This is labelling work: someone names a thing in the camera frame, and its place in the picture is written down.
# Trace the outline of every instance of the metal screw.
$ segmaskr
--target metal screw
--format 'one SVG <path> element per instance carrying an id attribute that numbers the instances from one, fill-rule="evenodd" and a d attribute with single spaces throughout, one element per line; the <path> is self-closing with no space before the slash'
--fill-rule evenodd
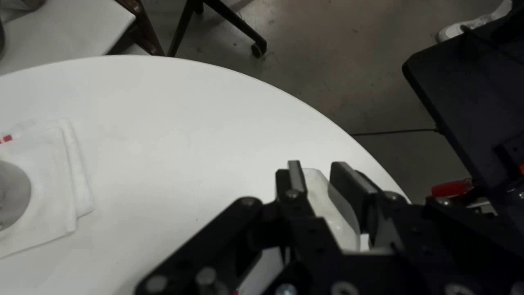
<path id="1" fill-rule="evenodd" d="M 286 191 L 286 195 L 288 195 L 288 198 L 298 198 L 299 191 L 291 188 Z"/>
<path id="2" fill-rule="evenodd" d="M 335 281 L 330 286 L 330 295 L 358 295 L 358 288 L 350 281 Z"/>
<path id="3" fill-rule="evenodd" d="M 213 285 L 216 281 L 216 270 L 213 267 L 203 267 L 196 273 L 196 283 L 198 285 Z"/>
<path id="4" fill-rule="evenodd" d="M 460 283 L 447 283 L 445 295 L 475 295 L 471 288 Z"/>
<path id="5" fill-rule="evenodd" d="M 296 288 L 291 283 L 281 283 L 278 285 L 275 295 L 296 295 Z"/>
<path id="6" fill-rule="evenodd" d="M 145 291 L 147 293 L 162 293 L 167 286 L 167 277 L 163 275 L 152 275 L 147 281 L 145 281 Z"/>

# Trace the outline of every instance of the chair leg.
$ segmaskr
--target chair leg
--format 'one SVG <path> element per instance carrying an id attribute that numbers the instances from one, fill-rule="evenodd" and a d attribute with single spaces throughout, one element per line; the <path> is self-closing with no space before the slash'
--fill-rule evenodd
<path id="1" fill-rule="evenodd" d="M 203 0 L 208 6 L 211 6 L 217 14 L 226 18 L 235 27 L 239 27 L 244 34 L 247 34 L 255 44 L 252 45 L 253 55 L 260 57 L 267 50 L 265 39 L 252 29 L 240 16 L 237 16 L 229 6 L 226 6 L 221 0 Z"/>
<path id="2" fill-rule="evenodd" d="M 203 0 L 195 0 L 195 13 L 196 14 L 203 13 Z"/>
<path id="3" fill-rule="evenodd" d="M 175 32 L 173 39 L 170 41 L 167 55 L 172 55 L 172 57 L 176 55 L 178 45 L 183 39 L 186 26 L 190 24 L 193 11 L 195 11 L 195 0 L 186 0 L 183 11 L 181 11 L 181 16 L 180 16 L 180 21 L 178 21 L 178 26 L 176 26 L 176 32 Z"/>

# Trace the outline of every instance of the black cable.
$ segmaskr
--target black cable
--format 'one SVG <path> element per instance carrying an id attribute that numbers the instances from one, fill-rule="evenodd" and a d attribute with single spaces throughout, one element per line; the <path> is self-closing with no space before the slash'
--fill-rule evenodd
<path id="1" fill-rule="evenodd" d="M 371 132 L 348 132 L 350 136 L 383 136 L 383 134 L 406 134 L 406 132 L 440 132 L 435 127 L 417 127 L 417 129 L 388 129 Z"/>

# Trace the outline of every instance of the black machine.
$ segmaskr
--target black machine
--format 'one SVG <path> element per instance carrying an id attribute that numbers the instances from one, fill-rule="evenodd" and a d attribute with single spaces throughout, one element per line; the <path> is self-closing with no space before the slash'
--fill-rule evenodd
<path id="1" fill-rule="evenodd" d="M 429 198 L 409 204 L 334 162 L 368 252 L 344 252 L 314 214 L 299 162 L 276 172 L 275 201 L 244 196 L 165 258 L 136 295 L 235 293 L 262 250 L 283 270 L 267 295 L 524 295 L 524 9 L 425 49 L 404 73 L 494 211 Z"/>
<path id="2" fill-rule="evenodd" d="M 289 162 L 276 172 L 273 203 L 239 198 L 154 268 L 136 295 L 235 293 L 268 247 L 281 249 L 285 268 L 267 295 L 524 291 L 524 239 L 501 218 L 438 201 L 409 204 L 344 162 L 332 163 L 329 181 L 353 206 L 371 249 L 388 254 L 344 254 L 311 209 L 299 163 Z"/>

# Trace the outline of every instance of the chair wheel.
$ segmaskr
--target chair wheel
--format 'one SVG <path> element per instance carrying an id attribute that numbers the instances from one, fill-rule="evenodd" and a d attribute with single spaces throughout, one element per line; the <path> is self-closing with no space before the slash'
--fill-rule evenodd
<path id="1" fill-rule="evenodd" d="M 252 55 L 255 55 L 257 59 L 258 57 L 262 57 L 263 54 L 265 54 L 265 50 L 267 50 L 267 45 L 265 44 L 252 44 L 250 45 L 250 52 L 252 52 Z"/>

